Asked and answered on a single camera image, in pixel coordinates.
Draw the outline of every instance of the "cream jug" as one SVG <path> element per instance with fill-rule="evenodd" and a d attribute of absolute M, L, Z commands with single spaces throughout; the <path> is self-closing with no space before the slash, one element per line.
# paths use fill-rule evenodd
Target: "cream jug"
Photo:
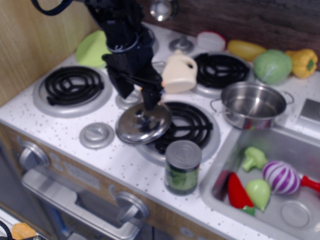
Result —
<path fill-rule="evenodd" d="M 193 89 L 197 84 L 198 66 L 195 60 L 176 50 L 171 55 L 162 72 L 162 86 L 168 94 L 181 93 Z"/>

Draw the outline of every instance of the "toy green pear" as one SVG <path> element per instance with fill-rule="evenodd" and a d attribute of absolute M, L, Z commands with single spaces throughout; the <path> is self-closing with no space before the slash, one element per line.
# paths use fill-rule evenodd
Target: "toy green pear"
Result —
<path fill-rule="evenodd" d="M 265 211 L 271 195 L 268 182 L 263 179 L 251 180 L 245 186 L 245 191 L 253 204 L 261 211 Z"/>

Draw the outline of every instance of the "coil burner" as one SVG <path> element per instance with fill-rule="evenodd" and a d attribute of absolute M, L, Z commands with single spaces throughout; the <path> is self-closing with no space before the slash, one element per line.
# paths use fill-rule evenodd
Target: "coil burner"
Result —
<path fill-rule="evenodd" d="M 110 98 L 112 85 L 100 70 L 84 66 L 62 67 L 34 87 L 34 105 L 53 117 L 72 118 L 91 113 Z"/>
<path fill-rule="evenodd" d="M 194 58 L 198 65 L 197 85 L 193 91 L 208 98 L 219 98 L 226 86 L 255 80 L 252 68 L 228 53 L 202 53 Z"/>
<path fill-rule="evenodd" d="M 165 165 L 165 152 L 169 144 L 178 140 L 190 140 L 202 150 L 202 162 L 210 159 L 220 143 L 220 131 L 216 120 L 200 107 L 184 102 L 166 102 L 171 110 L 169 129 L 155 141 L 137 145 L 137 150 L 147 160 Z"/>

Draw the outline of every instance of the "sink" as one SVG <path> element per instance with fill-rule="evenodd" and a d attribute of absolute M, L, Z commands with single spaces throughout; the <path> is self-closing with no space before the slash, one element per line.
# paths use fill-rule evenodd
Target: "sink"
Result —
<path fill-rule="evenodd" d="M 227 182 L 231 172 L 238 175 L 243 187 L 251 180 L 263 179 L 261 170 L 245 172 L 241 168 L 244 151 L 250 146 L 262 150 L 268 161 L 287 162 L 299 174 L 320 182 L 319 140 L 280 126 L 267 130 L 233 128 L 200 183 L 205 204 L 275 240 L 320 239 L 320 196 L 308 187 L 290 195 L 272 194 L 265 211 L 256 208 L 255 216 L 230 205 Z"/>

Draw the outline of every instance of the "tin can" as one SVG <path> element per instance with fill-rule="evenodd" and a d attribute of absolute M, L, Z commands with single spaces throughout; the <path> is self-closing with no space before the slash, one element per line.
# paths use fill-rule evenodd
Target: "tin can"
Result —
<path fill-rule="evenodd" d="M 200 147 L 189 140 L 171 143 L 165 151 L 165 186 L 177 195 L 192 193 L 198 184 Z"/>

